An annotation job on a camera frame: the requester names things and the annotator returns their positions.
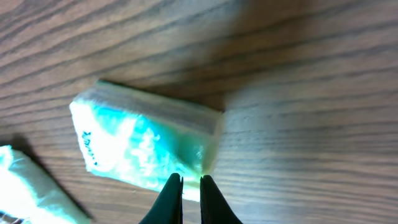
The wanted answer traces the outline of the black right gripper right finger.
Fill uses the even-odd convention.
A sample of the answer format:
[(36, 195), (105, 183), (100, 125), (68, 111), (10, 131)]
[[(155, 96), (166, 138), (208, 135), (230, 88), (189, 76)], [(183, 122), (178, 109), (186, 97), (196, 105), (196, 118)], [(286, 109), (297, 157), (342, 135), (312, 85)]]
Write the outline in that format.
[(210, 175), (200, 179), (201, 224), (243, 224)]

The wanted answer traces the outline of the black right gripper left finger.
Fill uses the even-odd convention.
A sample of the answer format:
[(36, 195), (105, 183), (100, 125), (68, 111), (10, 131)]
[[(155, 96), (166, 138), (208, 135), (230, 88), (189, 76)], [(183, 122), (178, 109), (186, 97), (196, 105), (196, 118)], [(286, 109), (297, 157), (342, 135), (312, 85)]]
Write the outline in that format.
[(182, 224), (182, 192), (183, 178), (173, 173), (139, 224)]

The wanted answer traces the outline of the teal tissue pack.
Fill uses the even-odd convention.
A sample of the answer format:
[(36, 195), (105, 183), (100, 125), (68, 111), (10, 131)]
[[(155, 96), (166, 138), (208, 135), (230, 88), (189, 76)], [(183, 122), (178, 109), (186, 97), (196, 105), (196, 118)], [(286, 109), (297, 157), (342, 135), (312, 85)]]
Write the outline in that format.
[(70, 103), (86, 169), (159, 192), (174, 173), (199, 201), (223, 132), (223, 113), (195, 103), (98, 81)]

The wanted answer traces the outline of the light blue wipes pack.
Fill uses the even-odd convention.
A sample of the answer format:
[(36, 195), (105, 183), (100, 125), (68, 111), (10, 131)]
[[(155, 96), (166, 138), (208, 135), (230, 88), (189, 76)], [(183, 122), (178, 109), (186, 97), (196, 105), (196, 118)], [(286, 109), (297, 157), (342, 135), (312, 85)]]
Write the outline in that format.
[(90, 223), (41, 166), (10, 145), (1, 147), (1, 213), (23, 223)]

